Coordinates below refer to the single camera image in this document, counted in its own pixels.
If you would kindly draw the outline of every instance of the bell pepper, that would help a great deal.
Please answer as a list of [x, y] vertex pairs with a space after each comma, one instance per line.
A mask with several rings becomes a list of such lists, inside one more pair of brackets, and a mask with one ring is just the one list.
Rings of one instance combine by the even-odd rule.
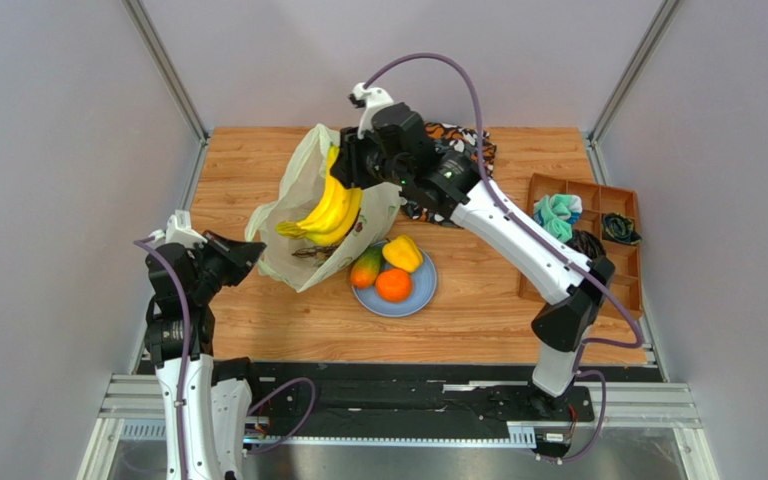
[[414, 273], [422, 265], [422, 252], [407, 235], [399, 235], [382, 249], [384, 259], [396, 268]]

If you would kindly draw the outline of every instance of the wall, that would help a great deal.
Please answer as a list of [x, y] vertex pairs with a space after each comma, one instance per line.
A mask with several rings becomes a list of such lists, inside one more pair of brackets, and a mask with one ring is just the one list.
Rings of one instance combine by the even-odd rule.
[[75, 477], [196, 147], [121, 2], [0, 5], [0, 479]]
[[768, 478], [768, 2], [687, 1], [604, 142], [669, 371], [722, 478]]
[[[352, 87], [398, 56], [453, 57], [486, 122], [588, 129], [660, 0], [144, 0], [208, 128], [356, 124]], [[473, 122], [454, 71], [429, 61], [379, 85], [425, 118]]]

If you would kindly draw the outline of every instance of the plate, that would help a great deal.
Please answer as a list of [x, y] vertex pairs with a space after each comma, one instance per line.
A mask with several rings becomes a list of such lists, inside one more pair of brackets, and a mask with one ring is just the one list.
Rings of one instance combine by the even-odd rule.
[[[437, 290], [437, 269], [434, 268], [434, 262], [431, 261], [431, 257], [422, 249], [420, 249], [420, 252], [422, 253], [423, 262], [420, 268], [411, 274], [414, 290], [404, 302], [392, 303], [384, 300], [378, 296], [378, 292], [375, 291], [375, 285], [362, 290], [352, 285], [351, 289], [354, 291], [354, 296], [370, 312], [383, 317], [406, 317], [422, 310], [423, 307], [428, 305], [431, 297], [434, 296], [434, 291]], [[391, 268], [393, 268], [392, 265], [385, 263], [384, 270], [390, 270]]]

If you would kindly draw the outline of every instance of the white plastic bag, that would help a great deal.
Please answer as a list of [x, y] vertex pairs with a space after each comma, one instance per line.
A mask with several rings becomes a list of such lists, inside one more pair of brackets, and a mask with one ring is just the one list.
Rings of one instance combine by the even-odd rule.
[[299, 249], [315, 246], [307, 239], [294, 240], [278, 235], [275, 227], [283, 221], [298, 221], [307, 216], [325, 190], [325, 165], [331, 144], [339, 144], [339, 132], [316, 125], [295, 149], [280, 181], [278, 200], [261, 205], [251, 214], [245, 227], [245, 241], [257, 232], [266, 251], [257, 263], [260, 275], [284, 282], [303, 292], [349, 266], [369, 245], [390, 231], [399, 214], [399, 187], [381, 184], [363, 191], [360, 214], [351, 233], [330, 258], [298, 258]]

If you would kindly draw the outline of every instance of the wooden box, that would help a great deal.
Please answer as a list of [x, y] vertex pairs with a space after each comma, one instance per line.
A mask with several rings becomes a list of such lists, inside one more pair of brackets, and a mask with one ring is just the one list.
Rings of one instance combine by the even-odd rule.
[[[535, 202], [544, 195], [568, 193], [582, 199], [582, 216], [573, 226], [576, 230], [587, 230], [597, 236], [606, 248], [606, 256], [615, 264], [615, 279], [610, 290], [621, 304], [638, 318], [641, 307], [641, 264], [638, 245], [622, 245], [603, 238], [601, 219], [605, 213], [620, 213], [638, 224], [638, 207], [635, 192], [620, 188], [574, 182], [546, 175], [534, 174], [529, 182], [529, 194], [523, 211], [532, 216]], [[523, 298], [543, 301], [534, 286], [520, 275], [519, 294]], [[622, 318], [620, 312], [608, 301], [604, 302], [600, 315]]]

